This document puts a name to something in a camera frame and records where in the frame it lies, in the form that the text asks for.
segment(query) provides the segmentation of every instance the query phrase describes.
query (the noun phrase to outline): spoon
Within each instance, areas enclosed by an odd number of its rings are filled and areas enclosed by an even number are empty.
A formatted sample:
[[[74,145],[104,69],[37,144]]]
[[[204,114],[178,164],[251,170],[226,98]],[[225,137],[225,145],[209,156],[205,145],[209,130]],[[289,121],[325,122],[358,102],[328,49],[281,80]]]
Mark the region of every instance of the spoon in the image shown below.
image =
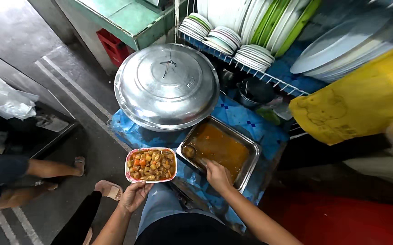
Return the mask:
[[[202,164],[204,167],[206,167],[204,160],[202,160],[201,158],[196,156],[196,148],[195,147],[193,147],[191,145],[185,145],[183,147],[183,151],[184,151],[184,155],[186,155],[186,157],[193,159],[197,163]]]

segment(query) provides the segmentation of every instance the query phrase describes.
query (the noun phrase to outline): jeans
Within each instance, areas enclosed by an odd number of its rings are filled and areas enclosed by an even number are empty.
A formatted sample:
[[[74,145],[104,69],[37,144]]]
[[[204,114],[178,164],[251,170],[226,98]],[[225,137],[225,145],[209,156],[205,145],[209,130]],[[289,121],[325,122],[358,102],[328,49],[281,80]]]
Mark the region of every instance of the jeans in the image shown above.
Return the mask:
[[[148,198],[146,199],[145,207],[142,211],[142,217],[136,238],[145,230],[146,227],[155,221],[169,215],[181,213],[204,214],[223,224],[223,222],[212,213],[200,209],[183,210],[174,192],[166,186],[166,184],[156,183],[148,193]]]

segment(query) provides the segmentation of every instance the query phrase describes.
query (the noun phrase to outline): yellow plastic bag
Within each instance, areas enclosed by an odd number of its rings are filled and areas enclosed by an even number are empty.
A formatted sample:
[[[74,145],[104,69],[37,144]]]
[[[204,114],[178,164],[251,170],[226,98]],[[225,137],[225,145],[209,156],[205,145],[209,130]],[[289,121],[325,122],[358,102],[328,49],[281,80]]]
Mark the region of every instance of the yellow plastic bag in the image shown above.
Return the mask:
[[[328,145],[385,132],[393,120],[393,50],[289,108],[302,129]]]

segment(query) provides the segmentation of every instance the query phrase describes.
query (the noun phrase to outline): orange curry sauce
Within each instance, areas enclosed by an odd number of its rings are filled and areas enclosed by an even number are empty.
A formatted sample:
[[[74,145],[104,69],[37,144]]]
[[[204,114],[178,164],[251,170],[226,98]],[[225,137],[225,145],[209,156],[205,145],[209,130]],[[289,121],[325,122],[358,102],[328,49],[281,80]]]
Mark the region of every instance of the orange curry sauce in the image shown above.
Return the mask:
[[[249,150],[242,143],[207,123],[197,128],[190,145],[196,149],[196,158],[207,158],[226,167],[233,182],[249,155]]]

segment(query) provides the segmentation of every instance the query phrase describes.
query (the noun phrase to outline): foot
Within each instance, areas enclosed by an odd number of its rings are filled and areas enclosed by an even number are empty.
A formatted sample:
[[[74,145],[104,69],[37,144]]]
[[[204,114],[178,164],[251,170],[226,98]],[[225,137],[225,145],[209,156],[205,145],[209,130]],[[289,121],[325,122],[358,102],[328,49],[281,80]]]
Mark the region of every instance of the foot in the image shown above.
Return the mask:
[[[92,227],[89,228],[86,238],[84,239],[83,245],[89,245],[91,239],[92,239]]]
[[[84,175],[84,165],[85,165],[84,157],[76,157],[75,161],[74,161],[74,165],[75,165],[75,168],[77,170],[79,170],[79,174],[77,174],[76,176],[79,176],[79,177],[83,176]]]
[[[57,189],[57,187],[59,186],[58,184],[51,183],[51,182],[44,182],[42,185],[49,191],[53,191]]]
[[[109,181],[99,181],[95,184],[95,191],[100,191],[103,197],[119,201],[122,196],[122,187]]]

